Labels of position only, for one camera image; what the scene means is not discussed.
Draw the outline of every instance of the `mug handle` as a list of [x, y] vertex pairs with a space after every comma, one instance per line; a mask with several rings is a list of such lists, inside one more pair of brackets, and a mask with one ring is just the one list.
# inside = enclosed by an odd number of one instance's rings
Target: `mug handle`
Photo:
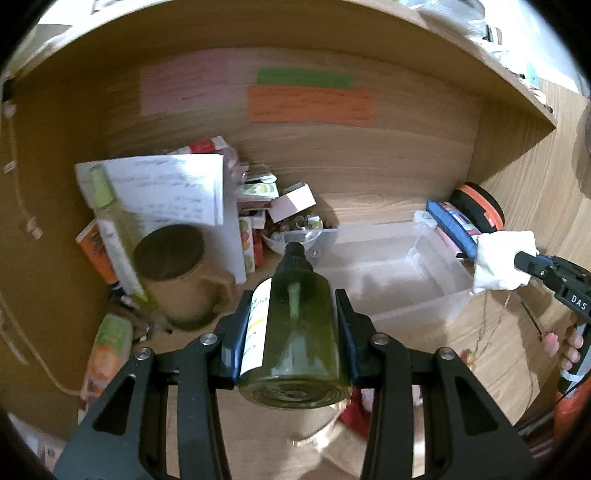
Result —
[[203, 277], [203, 280], [222, 288], [220, 299], [213, 308], [215, 313], [221, 313], [227, 307], [234, 306], [234, 301], [238, 296], [238, 286], [234, 280], [234, 275], [228, 271], [215, 271], [209, 272], [207, 277]]

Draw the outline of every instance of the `finger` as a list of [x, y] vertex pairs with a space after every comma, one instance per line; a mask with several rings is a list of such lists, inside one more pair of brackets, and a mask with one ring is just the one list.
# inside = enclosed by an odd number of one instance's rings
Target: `finger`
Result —
[[568, 358], [563, 358], [560, 362], [560, 368], [562, 370], [570, 370], [573, 367], [573, 364]]
[[579, 361], [579, 359], [581, 358], [581, 354], [574, 347], [570, 347], [568, 350], [566, 350], [566, 353], [564, 354], [564, 356], [566, 358], [568, 358], [574, 364], [577, 363]]
[[545, 352], [550, 356], [553, 357], [558, 353], [560, 349], [560, 342], [558, 341], [558, 335], [555, 333], [547, 333], [544, 335], [544, 339], [542, 340], [542, 346], [544, 347]]
[[581, 348], [583, 346], [583, 336], [580, 335], [577, 330], [574, 330], [569, 335], [568, 343], [575, 348]]

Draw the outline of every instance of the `bottle label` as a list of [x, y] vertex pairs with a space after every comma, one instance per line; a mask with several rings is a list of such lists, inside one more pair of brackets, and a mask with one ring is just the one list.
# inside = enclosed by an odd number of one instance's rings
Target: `bottle label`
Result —
[[246, 328], [246, 340], [244, 341], [240, 376], [253, 368], [262, 366], [270, 298], [271, 279], [268, 278], [252, 294], [251, 313], [248, 317], [248, 327]]
[[97, 219], [97, 223], [99, 224], [100, 236], [105, 244], [105, 249], [113, 264], [113, 269], [126, 294], [145, 296], [145, 291], [135, 274], [127, 252], [125, 252], [115, 224], [111, 220], [104, 218]]

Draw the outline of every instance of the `green plastic bottle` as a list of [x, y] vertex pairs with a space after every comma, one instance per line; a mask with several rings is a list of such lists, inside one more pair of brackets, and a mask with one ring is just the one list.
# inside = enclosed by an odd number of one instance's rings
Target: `green plastic bottle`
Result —
[[292, 242], [275, 274], [254, 291], [241, 394], [275, 408], [319, 408], [343, 400], [343, 374], [329, 282]]
[[134, 214], [123, 210], [103, 165], [90, 169], [90, 179], [94, 189], [96, 221], [113, 269], [126, 294], [152, 308], [153, 301], [140, 283], [131, 260], [140, 240], [137, 219]]

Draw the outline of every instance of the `green sticky note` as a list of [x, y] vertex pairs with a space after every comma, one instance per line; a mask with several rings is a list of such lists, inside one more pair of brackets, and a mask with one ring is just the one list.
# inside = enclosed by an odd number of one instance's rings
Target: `green sticky note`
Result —
[[346, 90], [350, 88], [351, 77], [344, 73], [323, 72], [322, 70], [263, 68], [258, 72], [258, 84]]

